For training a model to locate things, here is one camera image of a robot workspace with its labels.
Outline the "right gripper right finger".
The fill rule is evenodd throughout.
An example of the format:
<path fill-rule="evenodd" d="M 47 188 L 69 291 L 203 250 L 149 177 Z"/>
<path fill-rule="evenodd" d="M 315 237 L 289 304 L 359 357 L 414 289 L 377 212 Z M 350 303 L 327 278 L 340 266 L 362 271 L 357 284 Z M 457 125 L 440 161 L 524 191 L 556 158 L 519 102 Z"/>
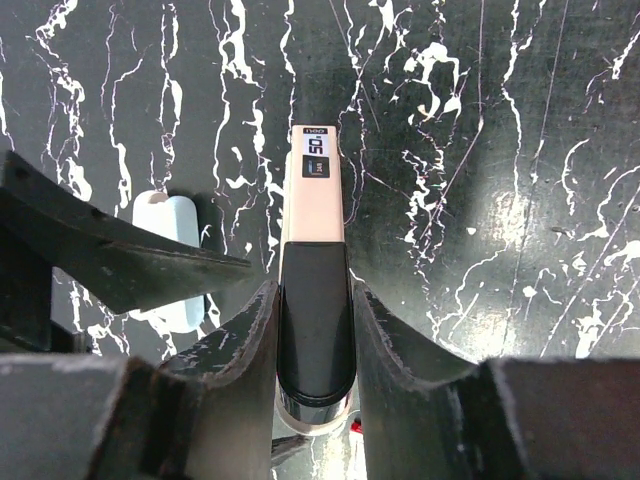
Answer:
<path fill-rule="evenodd" d="M 366 471 L 372 479 L 635 479 L 639 364 L 470 363 L 353 294 Z"/>

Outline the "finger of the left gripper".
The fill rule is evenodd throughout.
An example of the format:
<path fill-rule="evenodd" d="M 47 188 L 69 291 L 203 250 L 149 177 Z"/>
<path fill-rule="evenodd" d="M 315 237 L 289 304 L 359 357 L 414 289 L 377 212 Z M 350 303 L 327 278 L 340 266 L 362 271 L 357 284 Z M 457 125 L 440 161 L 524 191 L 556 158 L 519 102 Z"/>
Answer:
<path fill-rule="evenodd" d="M 162 290 L 189 298 L 251 274 L 248 261 L 201 248 L 172 256 L 146 233 L 74 197 L 14 151 L 1 155 L 1 350 L 81 351 L 77 335 L 51 318 L 59 268 L 111 311 L 163 305 Z"/>

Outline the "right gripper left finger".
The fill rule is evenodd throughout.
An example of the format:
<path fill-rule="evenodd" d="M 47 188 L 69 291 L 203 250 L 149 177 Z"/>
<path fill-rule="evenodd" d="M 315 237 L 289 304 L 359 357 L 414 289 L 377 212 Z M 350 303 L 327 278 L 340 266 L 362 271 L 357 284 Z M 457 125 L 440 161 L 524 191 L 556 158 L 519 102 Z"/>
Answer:
<path fill-rule="evenodd" d="M 191 348 L 137 357 L 5 354 L 5 479 L 266 479 L 279 289 Z"/>

